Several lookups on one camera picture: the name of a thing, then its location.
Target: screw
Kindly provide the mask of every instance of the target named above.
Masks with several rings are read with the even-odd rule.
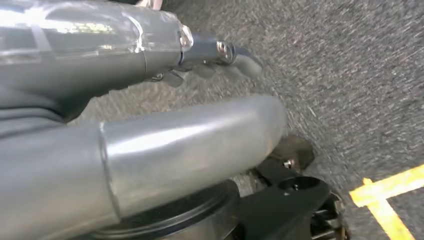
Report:
[[[293,158],[285,160],[282,164],[286,169],[292,169],[295,166],[296,161]]]
[[[180,37],[179,38],[179,44],[181,44],[181,46],[185,47],[185,46],[189,45],[189,40],[186,37]]]
[[[218,49],[218,52],[223,55],[227,52],[227,44],[223,41],[217,41],[216,48]]]
[[[162,81],[162,80],[164,79],[164,77],[165,77],[165,74],[163,74],[163,73],[158,73],[158,74],[156,74],[155,76],[153,76],[153,77],[151,78],[151,81],[152,81],[152,82],[159,82],[159,81]]]

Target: silver metal pipe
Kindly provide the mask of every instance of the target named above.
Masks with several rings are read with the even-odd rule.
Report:
[[[287,134],[255,96],[0,140],[0,239],[66,239],[258,165]]]

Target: floor marking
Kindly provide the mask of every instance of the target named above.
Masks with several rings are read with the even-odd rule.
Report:
[[[349,192],[358,207],[368,207],[390,240],[415,240],[387,199],[424,187],[424,165],[406,170],[386,179],[372,182]]]

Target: transparent tape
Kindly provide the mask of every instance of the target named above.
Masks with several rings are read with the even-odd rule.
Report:
[[[0,65],[192,45],[190,29],[169,12],[108,1],[0,1]]]

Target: gray tube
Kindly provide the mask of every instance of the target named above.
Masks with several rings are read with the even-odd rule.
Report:
[[[193,44],[175,15],[108,1],[2,0],[0,16],[0,109],[65,122],[94,96],[172,69]]]
[[[66,239],[259,164],[287,134],[274,97],[0,140],[0,239]]]

